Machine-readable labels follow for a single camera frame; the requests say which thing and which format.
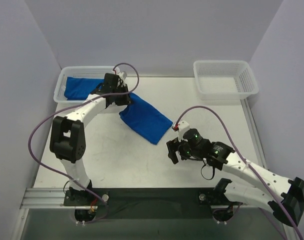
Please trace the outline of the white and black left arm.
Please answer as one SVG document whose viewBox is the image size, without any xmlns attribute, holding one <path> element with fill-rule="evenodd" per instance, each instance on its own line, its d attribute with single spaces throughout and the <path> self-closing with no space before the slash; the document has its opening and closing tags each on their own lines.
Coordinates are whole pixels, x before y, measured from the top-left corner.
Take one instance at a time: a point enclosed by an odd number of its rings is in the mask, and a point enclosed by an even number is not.
<svg viewBox="0 0 304 240">
<path fill-rule="evenodd" d="M 72 177 L 69 190 L 72 195 L 86 196 L 88 192 L 78 186 L 92 190 L 92 183 L 86 174 L 82 157 L 86 149 L 85 128 L 96 115 L 110 106 L 127 106 L 132 103 L 128 86 L 124 82 L 126 72 L 106 73 L 103 83 L 90 92 L 81 106 L 64 117 L 56 116 L 52 121 L 50 151 L 63 164 L 66 173 Z"/>
</svg>

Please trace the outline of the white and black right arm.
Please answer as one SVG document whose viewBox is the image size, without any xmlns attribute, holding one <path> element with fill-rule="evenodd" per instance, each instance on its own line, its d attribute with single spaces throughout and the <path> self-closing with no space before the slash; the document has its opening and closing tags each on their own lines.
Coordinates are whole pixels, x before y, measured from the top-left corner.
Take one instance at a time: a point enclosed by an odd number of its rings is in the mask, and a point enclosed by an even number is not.
<svg viewBox="0 0 304 240">
<path fill-rule="evenodd" d="M 248 186 L 223 178 L 216 185 L 219 194 L 230 202 L 240 202 L 271 212 L 281 223 L 298 226 L 304 213 L 304 180 L 277 175 L 249 160 L 242 160 L 236 151 L 222 143 L 210 142 L 197 129 L 188 129 L 183 138 L 166 143 L 168 157 L 179 160 L 204 161 L 214 170 L 232 174 Z"/>
</svg>

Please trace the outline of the blue towels pile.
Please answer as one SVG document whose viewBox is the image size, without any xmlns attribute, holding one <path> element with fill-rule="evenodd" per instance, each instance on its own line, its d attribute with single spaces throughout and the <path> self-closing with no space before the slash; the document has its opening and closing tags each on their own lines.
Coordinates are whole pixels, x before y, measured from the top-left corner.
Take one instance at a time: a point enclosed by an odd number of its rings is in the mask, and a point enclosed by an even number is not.
<svg viewBox="0 0 304 240">
<path fill-rule="evenodd" d="M 134 132 L 157 145 L 173 122 L 138 95 L 130 94 L 132 104 L 119 113 L 121 120 Z"/>
</svg>

